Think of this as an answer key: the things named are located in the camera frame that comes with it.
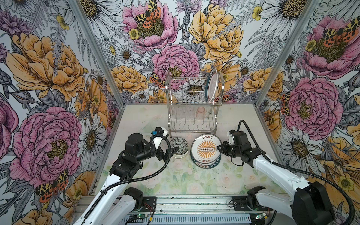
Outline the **pink patterned bowl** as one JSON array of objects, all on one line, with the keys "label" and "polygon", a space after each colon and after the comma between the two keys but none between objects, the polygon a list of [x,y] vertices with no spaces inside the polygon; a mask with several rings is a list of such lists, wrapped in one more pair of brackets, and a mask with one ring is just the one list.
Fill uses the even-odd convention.
[{"label": "pink patterned bowl", "polygon": [[181,137],[174,137],[171,142],[171,148],[172,150],[174,150],[175,148],[177,148],[177,151],[174,153],[174,155],[184,155],[187,154],[189,146],[187,141],[184,138]]}]

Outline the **red patterned plate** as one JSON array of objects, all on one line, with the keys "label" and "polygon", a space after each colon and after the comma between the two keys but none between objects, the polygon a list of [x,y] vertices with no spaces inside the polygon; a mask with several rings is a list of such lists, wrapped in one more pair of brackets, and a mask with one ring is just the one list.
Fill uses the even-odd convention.
[{"label": "red patterned plate", "polygon": [[191,145],[191,157],[198,163],[210,165],[219,159],[221,153],[217,149],[221,145],[221,140],[213,134],[203,134],[198,136]]}]

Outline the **white plate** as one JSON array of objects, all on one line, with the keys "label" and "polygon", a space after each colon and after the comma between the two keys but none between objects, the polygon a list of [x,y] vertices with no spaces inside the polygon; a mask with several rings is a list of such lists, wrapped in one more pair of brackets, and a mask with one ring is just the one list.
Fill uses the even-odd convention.
[{"label": "white plate", "polygon": [[217,167],[221,161],[221,157],[219,157],[218,159],[216,159],[214,162],[210,163],[210,164],[202,164],[198,161],[196,161],[194,158],[191,158],[191,160],[193,161],[193,163],[203,169],[213,169],[215,167]]}]

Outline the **pink drinking glass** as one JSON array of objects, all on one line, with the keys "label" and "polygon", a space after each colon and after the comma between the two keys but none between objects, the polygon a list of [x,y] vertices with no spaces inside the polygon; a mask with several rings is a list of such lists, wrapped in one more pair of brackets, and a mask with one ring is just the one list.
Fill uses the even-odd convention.
[{"label": "pink drinking glass", "polygon": [[203,106],[198,107],[196,111],[196,118],[199,120],[203,120],[206,117],[206,109]]}]

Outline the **chrome two-tier dish rack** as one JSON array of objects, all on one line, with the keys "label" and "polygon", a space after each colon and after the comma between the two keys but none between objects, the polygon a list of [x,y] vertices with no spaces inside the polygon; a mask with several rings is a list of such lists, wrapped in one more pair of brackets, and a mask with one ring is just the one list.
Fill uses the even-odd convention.
[{"label": "chrome two-tier dish rack", "polygon": [[[218,88],[215,98],[208,103],[205,97],[205,85],[209,72],[202,72],[198,77],[166,78],[166,97],[168,109],[168,132],[173,133],[210,133],[218,129],[218,113],[225,93],[225,80],[218,72]],[[203,120],[196,118],[198,107],[206,109]]]}]

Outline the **green rimmed plate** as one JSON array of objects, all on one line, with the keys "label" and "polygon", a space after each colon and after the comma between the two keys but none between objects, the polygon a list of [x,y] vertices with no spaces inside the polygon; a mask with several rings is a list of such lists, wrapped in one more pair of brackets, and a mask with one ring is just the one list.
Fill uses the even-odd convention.
[{"label": "green rimmed plate", "polygon": [[212,68],[207,76],[205,85],[205,97],[208,103],[212,102],[218,90],[218,71]]}]

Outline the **cream white bowl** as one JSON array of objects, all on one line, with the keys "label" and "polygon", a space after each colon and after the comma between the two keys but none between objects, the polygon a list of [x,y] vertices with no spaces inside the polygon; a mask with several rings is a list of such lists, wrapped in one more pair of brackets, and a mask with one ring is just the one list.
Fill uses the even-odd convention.
[{"label": "cream white bowl", "polygon": [[173,154],[172,157],[175,158],[175,159],[181,159],[181,158],[186,157],[187,154],[188,154],[187,152],[185,152],[185,153],[177,153],[177,152],[176,152],[176,153]]}]

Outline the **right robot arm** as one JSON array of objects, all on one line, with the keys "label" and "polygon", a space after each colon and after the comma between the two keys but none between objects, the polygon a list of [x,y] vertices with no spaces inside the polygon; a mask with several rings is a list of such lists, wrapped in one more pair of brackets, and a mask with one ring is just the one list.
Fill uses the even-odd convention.
[{"label": "right robot arm", "polygon": [[245,132],[231,130],[227,136],[229,140],[217,146],[220,153],[241,158],[244,164],[264,173],[287,193],[283,196],[256,187],[248,194],[248,204],[272,208],[298,225],[327,225],[335,220],[332,204],[321,183],[311,183],[282,165],[276,165],[258,146],[251,146]]}]

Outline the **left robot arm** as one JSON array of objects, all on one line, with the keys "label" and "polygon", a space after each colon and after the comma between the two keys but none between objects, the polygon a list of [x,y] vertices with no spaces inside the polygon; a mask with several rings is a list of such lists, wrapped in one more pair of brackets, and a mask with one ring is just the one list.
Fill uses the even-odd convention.
[{"label": "left robot arm", "polygon": [[[152,179],[168,166],[177,149],[172,149],[168,131],[157,127],[149,141],[142,134],[131,134],[125,142],[118,159],[113,163],[101,190],[75,222],[76,225],[117,225],[130,212],[139,210],[143,204],[143,192],[128,184]],[[135,174],[142,162],[150,158],[163,160],[164,165],[156,172],[141,178]]]}]

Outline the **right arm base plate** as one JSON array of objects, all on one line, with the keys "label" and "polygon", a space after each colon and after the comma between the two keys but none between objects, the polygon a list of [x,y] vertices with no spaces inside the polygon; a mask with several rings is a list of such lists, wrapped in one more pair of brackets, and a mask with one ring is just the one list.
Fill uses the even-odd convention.
[{"label": "right arm base plate", "polygon": [[235,212],[252,211],[248,196],[232,196],[232,204]]}]

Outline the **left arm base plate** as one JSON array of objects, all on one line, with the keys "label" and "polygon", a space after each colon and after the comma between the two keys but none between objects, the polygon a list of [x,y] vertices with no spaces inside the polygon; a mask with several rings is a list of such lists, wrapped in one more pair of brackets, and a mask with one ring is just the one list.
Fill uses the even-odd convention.
[{"label": "left arm base plate", "polygon": [[139,200],[136,200],[136,205],[133,212],[150,212],[153,213],[156,210],[157,197],[144,196]]}]

